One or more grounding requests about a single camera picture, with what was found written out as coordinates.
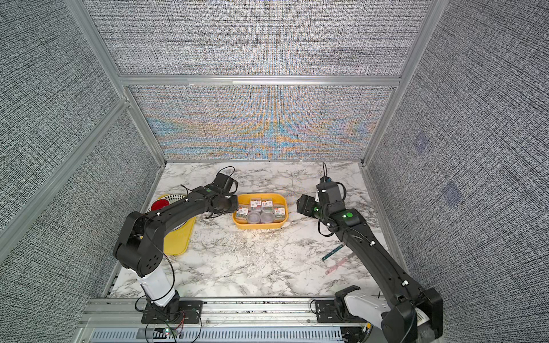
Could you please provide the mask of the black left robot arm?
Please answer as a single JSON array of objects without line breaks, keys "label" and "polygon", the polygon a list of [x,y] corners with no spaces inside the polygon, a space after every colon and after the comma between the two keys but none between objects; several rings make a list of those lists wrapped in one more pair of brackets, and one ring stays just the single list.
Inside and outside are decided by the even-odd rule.
[{"label": "black left robot arm", "polygon": [[164,239],[177,227],[204,213],[232,214],[237,211],[238,182],[218,172],[214,181],[188,192],[187,196],[157,211],[131,212],[114,243],[113,255],[125,269],[132,270],[155,307],[175,312],[179,294],[160,264],[167,258]]}]

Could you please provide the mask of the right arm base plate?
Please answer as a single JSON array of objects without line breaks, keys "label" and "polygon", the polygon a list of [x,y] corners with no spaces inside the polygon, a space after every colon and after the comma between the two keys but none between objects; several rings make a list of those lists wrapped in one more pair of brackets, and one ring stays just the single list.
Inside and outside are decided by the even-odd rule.
[{"label": "right arm base plate", "polygon": [[366,323],[366,320],[350,314],[340,314],[334,300],[312,300],[310,310],[321,324]]}]

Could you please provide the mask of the clear round paper clip jar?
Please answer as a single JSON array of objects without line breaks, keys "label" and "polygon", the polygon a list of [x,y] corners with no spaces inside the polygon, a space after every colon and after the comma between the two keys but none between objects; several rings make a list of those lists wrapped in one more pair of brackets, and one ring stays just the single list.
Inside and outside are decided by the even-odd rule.
[{"label": "clear round paper clip jar", "polygon": [[248,224],[260,224],[262,221],[261,212],[251,211],[247,214],[247,223]]}]

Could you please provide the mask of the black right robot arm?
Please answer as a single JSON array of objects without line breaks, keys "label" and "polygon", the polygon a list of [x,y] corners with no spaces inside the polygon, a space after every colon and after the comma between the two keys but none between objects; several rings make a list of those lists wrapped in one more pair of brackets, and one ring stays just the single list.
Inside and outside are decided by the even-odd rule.
[{"label": "black right robot arm", "polygon": [[320,179],[314,197],[303,194],[297,212],[315,218],[329,236],[336,236],[363,263],[385,300],[358,286],[337,292],[334,308],[343,322],[364,320],[383,332],[387,342],[433,341],[443,336],[443,299],[433,288],[414,280],[387,252],[366,219],[345,205],[347,190],[329,176]]}]

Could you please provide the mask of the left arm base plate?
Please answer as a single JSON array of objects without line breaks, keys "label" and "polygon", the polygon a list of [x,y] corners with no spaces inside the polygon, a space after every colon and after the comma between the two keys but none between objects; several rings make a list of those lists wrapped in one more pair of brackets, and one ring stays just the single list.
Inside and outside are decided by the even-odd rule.
[{"label": "left arm base plate", "polygon": [[202,301],[174,300],[166,307],[147,303],[141,318],[142,324],[198,324]]}]

